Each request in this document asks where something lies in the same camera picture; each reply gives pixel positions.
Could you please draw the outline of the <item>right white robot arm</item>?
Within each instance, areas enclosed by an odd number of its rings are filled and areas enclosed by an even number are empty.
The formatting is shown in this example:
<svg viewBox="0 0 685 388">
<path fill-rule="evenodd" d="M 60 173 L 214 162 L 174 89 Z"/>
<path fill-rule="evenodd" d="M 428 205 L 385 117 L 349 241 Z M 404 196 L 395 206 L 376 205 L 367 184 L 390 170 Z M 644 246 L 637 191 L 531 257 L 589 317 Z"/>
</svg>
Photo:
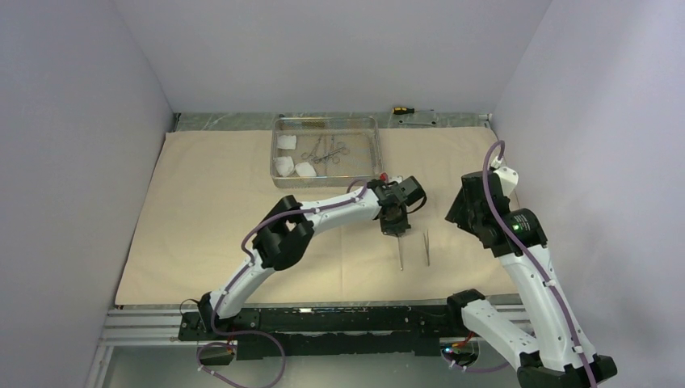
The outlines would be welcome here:
<svg viewBox="0 0 685 388">
<path fill-rule="evenodd" d="M 569 307 L 536 215 L 510 208 L 517 182 L 508 167 L 463 175 L 445 218 L 477 237 L 499 261 L 533 332 L 505 318 L 475 289 L 448 297 L 446 327 L 454 335 L 479 335 L 515 370 L 522 387 L 596 387 L 617 375 L 616 363 L 596 352 Z"/>
</svg>

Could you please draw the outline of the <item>thin steel tweezers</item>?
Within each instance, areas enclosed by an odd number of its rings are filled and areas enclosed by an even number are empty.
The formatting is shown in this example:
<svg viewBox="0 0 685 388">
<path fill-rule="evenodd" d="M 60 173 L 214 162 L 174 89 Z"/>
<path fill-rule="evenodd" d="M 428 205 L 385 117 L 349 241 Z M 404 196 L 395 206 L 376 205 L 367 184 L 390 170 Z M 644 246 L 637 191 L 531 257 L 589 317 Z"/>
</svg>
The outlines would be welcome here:
<svg viewBox="0 0 685 388">
<path fill-rule="evenodd" d="M 400 271 L 404 271 L 404 259 L 403 259 L 403 248 L 402 248 L 402 237 L 398 236 L 397 240 L 397 252 L 398 252 L 398 263 Z"/>
</svg>

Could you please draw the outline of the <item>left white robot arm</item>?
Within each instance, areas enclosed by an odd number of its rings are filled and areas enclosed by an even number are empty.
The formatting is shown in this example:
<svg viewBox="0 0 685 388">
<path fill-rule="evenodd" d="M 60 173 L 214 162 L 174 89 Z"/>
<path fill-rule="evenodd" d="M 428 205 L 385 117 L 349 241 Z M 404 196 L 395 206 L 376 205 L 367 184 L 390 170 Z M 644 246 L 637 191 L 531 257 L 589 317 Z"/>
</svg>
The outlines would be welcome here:
<svg viewBox="0 0 685 388">
<path fill-rule="evenodd" d="M 200 299 L 200 329 L 214 340 L 226 337 L 247 299 L 268 277 L 300 262 L 315 236 L 348 224 L 378 221 L 384 236 L 400 238 L 411 227 L 409 215 L 426 202 L 427 194 L 413 176 L 357 180 L 346 193 L 324 200 L 281 198 L 242 240 L 246 257 L 236 272 Z"/>
</svg>

